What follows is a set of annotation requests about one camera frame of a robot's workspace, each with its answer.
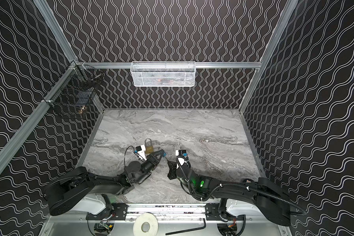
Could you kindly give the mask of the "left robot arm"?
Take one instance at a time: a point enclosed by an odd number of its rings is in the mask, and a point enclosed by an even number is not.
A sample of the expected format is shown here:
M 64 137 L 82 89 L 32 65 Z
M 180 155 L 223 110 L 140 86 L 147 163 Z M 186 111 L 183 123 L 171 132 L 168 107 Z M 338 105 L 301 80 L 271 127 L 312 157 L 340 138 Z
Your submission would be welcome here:
M 108 219 L 114 213 L 109 195 L 125 195 L 142 184 L 157 167 L 166 153 L 159 149 L 150 153 L 144 162 L 132 161 L 125 166 L 123 173 L 115 176 L 100 176 L 88 172 L 86 167 L 78 167 L 44 189 L 51 216 L 69 211 L 81 211 L 89 219 Z

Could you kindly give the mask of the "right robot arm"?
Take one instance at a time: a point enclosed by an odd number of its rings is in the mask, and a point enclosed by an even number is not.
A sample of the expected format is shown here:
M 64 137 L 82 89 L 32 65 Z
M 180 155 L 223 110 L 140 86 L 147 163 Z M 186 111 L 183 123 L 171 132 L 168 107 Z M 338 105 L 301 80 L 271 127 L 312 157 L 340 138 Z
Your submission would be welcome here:
M 179 180 L 184 191 L 200 202 L 209 199 L 246 202 L 255 205 L 272 223 L 281 226 L 289 226 L 291 223 L 289 194 L 266 178 L 258 178 L 256 182 L 249 183 L 226 182 L 196 174 L 187 164 L 179 167 L 176 162 L 168 161 L 168 166 L 168 178 Z

